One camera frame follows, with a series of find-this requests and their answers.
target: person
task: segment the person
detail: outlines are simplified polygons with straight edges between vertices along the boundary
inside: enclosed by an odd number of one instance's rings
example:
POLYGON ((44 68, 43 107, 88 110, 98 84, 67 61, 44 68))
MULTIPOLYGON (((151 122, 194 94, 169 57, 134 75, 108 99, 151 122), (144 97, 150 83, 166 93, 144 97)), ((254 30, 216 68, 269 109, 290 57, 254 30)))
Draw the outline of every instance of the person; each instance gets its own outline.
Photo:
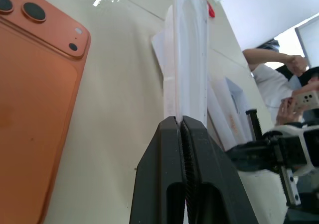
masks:
POLYGON ((283 125, 300 121, 307 107, 295 112, 295 96, 319 90, 319 76, 311 76, 302 87, 293 89, 283 74, 266 66, 265 63, 281 62, 292 74, 300 77, 307 70, 307 60, 300 55, 287 55, 266 49, 247 49, 243 54, 274 124, 283 125))

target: table surface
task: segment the table surface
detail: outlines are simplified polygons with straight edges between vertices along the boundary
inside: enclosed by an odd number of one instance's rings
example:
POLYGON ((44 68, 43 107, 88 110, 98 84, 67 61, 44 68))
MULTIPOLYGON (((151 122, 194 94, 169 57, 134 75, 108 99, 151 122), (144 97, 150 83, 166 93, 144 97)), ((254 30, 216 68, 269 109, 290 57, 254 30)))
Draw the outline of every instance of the table surface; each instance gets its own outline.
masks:
MULTIPOLYGON (((151 37, 163 28, 172 0, 47 1, 82 23, 92 44, 45 224, 127 224, 135 168, 163 118, 162 75, 151 37)), ((222 7, 213 6, 209 71, 246 92, 266 131, 270 115, 222 7)), ((259 223, 282 224, 286 200, 279 177, 240 176, 259 223)))

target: red object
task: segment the red object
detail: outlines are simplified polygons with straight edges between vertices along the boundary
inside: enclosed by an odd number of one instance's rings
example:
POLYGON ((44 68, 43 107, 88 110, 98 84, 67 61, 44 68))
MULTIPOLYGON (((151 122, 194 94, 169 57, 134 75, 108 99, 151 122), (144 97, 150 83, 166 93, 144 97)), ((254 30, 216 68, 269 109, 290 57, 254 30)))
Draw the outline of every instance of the red object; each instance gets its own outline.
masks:
POLYGON ((207 4, 208 4, 209 16, 214 18, 215 17, 215 11, 214 11, 213 7, 209 3, 207 3, 207 4))

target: orange phone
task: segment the orange phone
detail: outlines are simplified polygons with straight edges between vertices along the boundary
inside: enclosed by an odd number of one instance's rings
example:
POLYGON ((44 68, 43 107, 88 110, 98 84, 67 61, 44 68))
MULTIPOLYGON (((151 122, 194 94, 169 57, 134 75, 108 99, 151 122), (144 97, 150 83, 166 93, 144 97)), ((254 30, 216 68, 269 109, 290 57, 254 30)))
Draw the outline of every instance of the orange phone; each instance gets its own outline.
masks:
POLYGON ((0 0, 0 223, 44 221, 91 38, 45 0, 0 0))

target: hand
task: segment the hand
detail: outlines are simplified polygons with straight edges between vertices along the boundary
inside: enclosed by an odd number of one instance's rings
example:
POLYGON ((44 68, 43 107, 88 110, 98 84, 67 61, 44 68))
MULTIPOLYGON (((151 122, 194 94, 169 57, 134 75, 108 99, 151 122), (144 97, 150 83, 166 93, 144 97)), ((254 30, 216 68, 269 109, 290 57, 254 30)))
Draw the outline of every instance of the hand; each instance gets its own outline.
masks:
POLYGON ((285 64, 291 73, 298 77, 301 76, 307 68, 307 60, 300 55, 288 56, 285 64))
POLYGON ((277 114, 277 123, 276 125, 284 125, 290 122, 299 122, 303 116, 304 111, 307 107, 302 107, 297 112, 294 112, 296 107, 296 98, 286 98, 282 100, 282 103, 279 107, 279 111, 277 114))

